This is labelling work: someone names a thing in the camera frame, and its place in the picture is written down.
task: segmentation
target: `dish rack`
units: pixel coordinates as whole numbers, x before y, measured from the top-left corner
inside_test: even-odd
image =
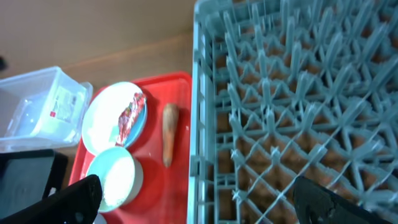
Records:
[[[299,175],[398,220],[398,1],[202,0],[193,28],[187,223],[297,223]]]

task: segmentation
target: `wooden table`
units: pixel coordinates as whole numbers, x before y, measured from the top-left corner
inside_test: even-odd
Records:
[[[192,33],[182,34],[150,45],[116,52],[74,65],[62,67],[78,82],[90,82],[94,92],[110,84],[173,71],[192,71]],[[62,187],[68,185],[77,147],[58,149],[68,156]]]

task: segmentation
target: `food wrapper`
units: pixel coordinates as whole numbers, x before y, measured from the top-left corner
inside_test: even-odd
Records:
[[[137,121],[139,113],[144,109],[147,98],[143,93],[135,93],[129,106],[121,113],[119,117],[119,136],[116,140],[116,146],[124,146],[130,135],[131,128]]]

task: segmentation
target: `clear plastic container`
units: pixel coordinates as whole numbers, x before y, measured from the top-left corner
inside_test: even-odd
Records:
[[[0,80],[0,152],[76,145],[92,94],[60,67]]]

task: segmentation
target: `black object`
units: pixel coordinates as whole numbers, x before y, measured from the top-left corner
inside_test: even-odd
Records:
[[[67,163],[52,149],[0,154],[0,219],[59,191]]]
[[[89,175],[65,190],[1,220],[0,223],[92,224],[101,200],[100,179],[97,175]]]
[[[300,224],[389,223],[305,177],[297,177],[294,185],[294,209]]]
[[[5,70],[7,68],[7,63],[5,61],[5,59],[0,56],[0,72]]]

